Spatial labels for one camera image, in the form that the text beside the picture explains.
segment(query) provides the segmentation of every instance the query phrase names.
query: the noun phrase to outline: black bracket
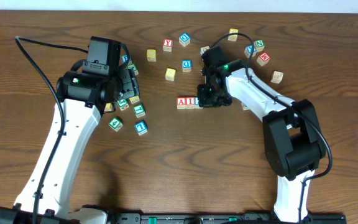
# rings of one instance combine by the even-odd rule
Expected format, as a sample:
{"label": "black bracket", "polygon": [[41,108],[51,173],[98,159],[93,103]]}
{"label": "black bracket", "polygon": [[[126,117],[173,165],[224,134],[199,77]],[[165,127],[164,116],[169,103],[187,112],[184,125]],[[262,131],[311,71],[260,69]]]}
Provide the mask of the black bracket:
{"label": "black bracket", "polygon": [[[316,111],[308,100],[297,102],[292,108],[307,116],[320,130]],[[290,113],[293,111],[289,109],[274,112],[264,116],[262,121],[268,163],[277,175],[293,180],[302,172],[317,169],[326,151],[320,147],[312,127],[299,118],[292,121]],[[297,124],[294,128],[300,128],[300,132],[290,136],[289,124]]]}

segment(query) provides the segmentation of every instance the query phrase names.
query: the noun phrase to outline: brown table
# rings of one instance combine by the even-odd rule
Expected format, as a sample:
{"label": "brown table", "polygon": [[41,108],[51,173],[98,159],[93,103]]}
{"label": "brown table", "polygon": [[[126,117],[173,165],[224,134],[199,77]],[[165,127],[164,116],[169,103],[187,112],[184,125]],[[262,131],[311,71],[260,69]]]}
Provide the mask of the brown table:
{"label": "brown table", "polygon": [[[14,42],[16,35],[86,48],[92,35],[123,41],[139,67],[149,132],[138,136],[132,109],[106,114],[88,142],[71,193],[71,210],[84,204],[145,213],[234,213],[271,210],[277,178],[265,155],[262,123],[239,101],[232,106],[177,110],[177,96],[196,95],[204,82],[200,47],[230,28],[266,43],[265,82],[284,72],[278,92],[313,102],[334,154],[329,176],[314,180],[311,212],[343,212],[358,223],[358,15],[162,12],[0,11],[0,206],[11,207],[28,181],[50,129],[53,98]],[[181,33],[191,44],[178,43]],[[162,40],[174,40],[163,52]],[[248,43],[224,40],[231,59]],[[52,83],[86,55],[25,44]],[[157,49],[148,62],[147,49]],[[181,60],[191,59],[191,73]],[[167,67],[177,69],[174,82]],[[120,116],[116,133],[108,122]],[[327,165],[323,159],[317,172]]]}

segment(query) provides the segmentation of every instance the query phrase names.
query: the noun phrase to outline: alphabet block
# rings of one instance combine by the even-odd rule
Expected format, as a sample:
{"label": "alphabet block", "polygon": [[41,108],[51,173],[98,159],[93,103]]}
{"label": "alphabet block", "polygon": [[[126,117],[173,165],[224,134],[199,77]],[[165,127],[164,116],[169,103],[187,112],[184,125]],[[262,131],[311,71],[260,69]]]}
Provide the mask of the alphabet block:
{"label": "alphabet block", "polygon": [[149,62],[157,61],[157,52],[154,49],[147,49],[147,60]]}
{"label": "alphabet block", "polygon": [[[123,55],[121,57],[121,60],[123,63],[125,63],[127,60],[128,60],[128,56],[127,55]],[[132,59],[130,58],[129,61],[128,61],[128,65],[132,64]]]}
{"label": "alphabet block", "polygon": [[117,101],[117,105],[122,111],[129,107],[127,100],[119,100]]}
{"label": "alphabet block", "polygon": [[188,44],[190,44],[190,35],[188,35],[186,32],[183,33],[179,37],[179,43],[182,44],[182,46],[186,47]]}
{"label": "alphabet block", "polygon": [[191,60],[182,60],[181,68],[183,72],[191,72]]}
{"label": "alphabet block", "polygon": [[272,83],[277,83],[277,84],[279,84],[279,83],[281,82],[281,80],[283,80],[283,76],[284,76],[284,73],[278,72],[278,71],[274,71],[274,72],[273,72],[273,75],[272,75],[272,80],[271,80],[271,82],[272,82]]}
{"label": "alphabet block", "polygon": [[245,103],[241,103],[242,110],[249,110],[249,107]]}
{"label": "alphabet block", "polygon": [[178,97],[177,98],[177,108],[178,109],[186,109],[186,97]]}
{"label": "alphabet block", "polygon": [[146,127],[146,124],[144,123],[144,121],[141,121],[141,122],[135,124],[135,130],[139,134],[139,136],[147,133],[147,127]]}
{"label": "alphabet block", "polygon": [[196,108],[196,102],[194,97],[186,97],[186,109]]}
{"label": "alphabet block", "polygon": [[265,48],[265,42],[263,40],[255,40],[254,41],[256,52],[261,52]]}
{"label": "alphabet block", "polygon": [[137,66],[136,66],[134,63],[128,65],[127,68],[128,68],[128,69],[132,69],[132,70],[134,71],[135,75],[138,75],[138,74],[139,74],[139,71],[138,71],[138,69],[137,69]]}
{"label": "alphabet block", "polygon": [[[244,53],[246,53],[247,58],[249,58],[249,56],[251,55],[252,52],[252,45],[248,45],[246,47],[246,50],[244,51]],[[256,53],[256,48],[254,48],[254,53],[252,54],[252,56],[254,56]]]}
{"label": "alphabet block", "polygon": [[258,59],[256,60],[260,66],[264,66],[269,62],[270,56],[265,53],[259,55]]}
{"label": "alphabet block", "polygon": [[[237,30],[237,29],[230,29],[230,31],[229,31],[229,34],[232,34],[232,33],[235,33],[235,32],[239,32],[239,30]],[[228,39],[230,40],[230,41],[236,41],[237,40],[237,36],[238,35],[230,35],[229,37],[228,37]]]}
{"label": "alphabet block", "polygon": [[199,102],[198,102],[198,97],[197,97],[197,96],[195,97],[195,100],[194,100],[194,101],[195,101],[195,105],[196,105],[195,108],[196,108],[196,109],[203,109],[202,107],[200,107],[200,104],[199,104]]}
{"label": "alphabet block", "polygon": [[104,107],[104,112],[107,111],[112,111],[112,104],[111,103],[106,103],[106,107]]}
{"label": "alphabet block", "polygon": [[176,70],[173,68],[167,68],[167,72],[165,72],[165,79],[170,81],[175,81]]}
{"label": "alphabet block", "polygon": [[109,122],[110,128],[113,128],[115,131],[119,131],[122,128],[122,122],[118,118],[113,118]]}
{"label": "alphabet block", "polygon": [[202,55],[202,54],[205,53],[208,49],[209,49],[209,46],[202,47],[201,50],[200,50],[200,54]]}
{"label": "alphabet block", "polygon": [[137,118],[140,118],[140,117],[143,117],[146,115],[143,105],[134,106],[134,111],[135,111],[135,115]]}
{"label": "alphabet block", "polygon": [[164,39],[164,43],[162,44],[162,48],[164,51],[172,51],[173,40],[172,39]]}
{"label": "alphabet block", "polygon": [[130,97],[129,101],[131,102],[131,104],[135,104],[140,101],[140,98],[139,96]]}

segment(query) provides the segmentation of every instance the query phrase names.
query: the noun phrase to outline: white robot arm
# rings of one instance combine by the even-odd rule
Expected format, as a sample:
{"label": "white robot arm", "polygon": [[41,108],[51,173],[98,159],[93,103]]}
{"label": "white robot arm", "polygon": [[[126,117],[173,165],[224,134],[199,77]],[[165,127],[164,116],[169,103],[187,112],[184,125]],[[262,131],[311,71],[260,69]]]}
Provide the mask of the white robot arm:
{"label": "white robot arm", "polygon": [[[285,109],[284,106],[276,103],[271,97],[261,92],[252,82],[248,80],[245,68],[233,71],[230,76],[226,77],[226,86],[229,94],[244,104],[262,121],[262,118],[271,112],[278,112]],[[278,97],[281,101],[292,105],[295,101],[287,98],[270,88],[262,82],[251,68],[248,73],[254,81],[271,95]],[[286,177],[277,176],[277,200],[274,205],[274,212],[277,217],[284,222],[298,222],[299,203],[302,190],[302,181],[305,177],[312,176],[314,170],[307,170],[296,176],[294,180],[288,180]],[[307,216],[306,201],[308,198],[308,189],[310,181],[306,182],[305,193],[303,194],[303,206],[301,218]]]}

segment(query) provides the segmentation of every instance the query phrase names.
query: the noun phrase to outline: wire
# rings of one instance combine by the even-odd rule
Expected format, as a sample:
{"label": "wire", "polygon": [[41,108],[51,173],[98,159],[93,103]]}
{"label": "wire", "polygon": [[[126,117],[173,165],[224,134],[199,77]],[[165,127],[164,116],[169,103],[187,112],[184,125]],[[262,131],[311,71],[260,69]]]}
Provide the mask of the wire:
{"label": "wire", "polygon": [[17,38],[19,38],[20,40],[26,41],[26,42],[30,42],[30,43],[33,43],[33,44],[39,44],[39,45],[43,45],[43,46],[47,46],[47,47],[55,47],[55,48],[59,48],[59,49],[68,49],[68,50],[79,50],[80,52],[88,53],[87,50],[84,50],[84,49],[81,49],[81,48],[78,48],[78,47],[69,47],[69,46],[63,46],[63,45],[57,45],[57,44],[49,44],[49,43],[36,41],[36,40],[32,40],[32,39],[27,39],[27,38],[19,37],[19,36],[16,37],[16,40],[17,40]]}
{"label": "wire", "polygon": [[300,204],[299,204],[299,217],[298,217],[298,221],[301,222],[302,219],[301,219],[301,211],[302,211],[302,203],[303,203],[303,195],[305,194],[305,187],[306,187],[306,181],[308,180],[312,180],[312,179],[317,179],[317,178],[320,178],[320,177],[324,177],[325,175],[327,175],[329,173],[329,171],[331,171],[331,168],[333,167],[333,155],[332,155],[332,152],[331,152],[331,148],[329,147],[328,145],[328,142],[327,140],[324,138],[323,134],[321,134],[321,131],[316,127],[316,125],[313,124],[313,122],[311,122],[311,120],[303,115],[302,113],[300,113],[299,111],[295,110],[294,108],[292,108],[290,105],[287,105],[286,103],[282,102],[281,100],[278,99],[277,96],[273,96],[271,95],[269,92],[267,92],[266,90],[264,90],[261,86],[259,86],[255,80],[252,79],[252,76],[249,75],[248,73],[248,68],[249,68],[249,64],[252,60],[252,56],[254,55],[254,48],[255,48],[255,45],[254,45],[254,41],[248,36],[248,35],[245,35],[245,34],[241,34],[241,33],[231,33],[231,34],[226,34],[224,36],[222,36],[221,38],[219,38],[217,41],[215,41],[215,43],[212,45],[212,47],[214,47],[219,41],[223,40],[224,38],[226,37],[229,37],[230,35],[240,35],[240,36],[243,36],[245,38],[247,38],[249,40],[249,42],[251,43],[251,54],[248,58],[248,61],[246,62],[246,65],[245,65],[245,69],[246,69],[246,75],[247,75],[247,78],[248,80],[254,84],[262,93],[265,93],[268,97],[270,97],[271,99],[273,99],[275,102],[283,105],[285,108],[287,108],[288,110],[294,112],[296,115],[298,115],[298,117],[300,119],[302,119],[303,121],[305,121],[306,123],[308,123],[311,128],[315,131],[315,133],[318,135],[318,137],[320,138],[321,142],[323,143],[326,151],[327,151],[327,155],[328,155],[328,166],[327,166],[327,169],[320,173],[320,174],[316,174],[316,175],[313,175],[311,177],[306,177],[305,179],[303,179],[303,181],[301,182],[302,184],[302,191],[301,191],[301,199],[300,199]]}
{"label": "wire", "polygon": [[28,59],[28,61],[31,63],[31,65],[35,68],[35,70],[40,74],[42,79],[47,84],[50,92],[53,95],[53,98],[56,101],[56,104],[57,104],[57,107],[58,107],[59,113],[60,113],[60,130],[59,130],[59,132],[57,134],[55,144],[53,145],[52,151],[50,152],[50,155],[49,155],[48,161],[47,161],[47,163],[45,165],[45,168],[42,171],[40,181],[38,183],[37,191],[35,192],[35,195],[34,195],[35,198],[34,198],[34,207],[33,207],[33,213],[32,213],[32,223],[36,224],[37,223],[38,207],[39,207],[39,202],[40,202],[40,197],[41,197],[41,190],[42,190],[42,187],[44,186],[44,180],[45,180],[45,177],[46,177],[47,172],[49,170],[50,164],[52,163],[53,156],[55,155],[57,147],[59,145],[59,142],[60,142],[62,136],[64,135],[66,121],[65,121],[65,115],[64,115],[62,105],[59,102],[59,99],[58,99],[58,96],[56,94],[55,89],[53,88],[52,84],[50,83],[48,78],[45,76],[45,74],[41,71],[41,68],[35,63],[35,61],[31,58],[31,56],[24,50],[22,44],[20,43],[21,40],[26,41],[26,42],[30,42],[30,43],[33,43],[33,44],[40,44],[40,45],[44,45],[44,46],[48,46],[48,47],[56,47],[56,48],[60,48],[60,49],[79,50],[79,51],[82,51],[82,52],[85,52],[85,53],[88,53],[88,51],[83,50],[83,49],[79,49],[77,47],[67,47],[67,46],[62,46],[62,45],[48,44],[48,43],[39,42],[39,41],[36,41],[36,40],[30,40],[30,39],[27,39],[27,38],[19,37],[19,36],[17,36],[15,38],[16,44],[19,47],[20,51],[24,54],[24,56]]}

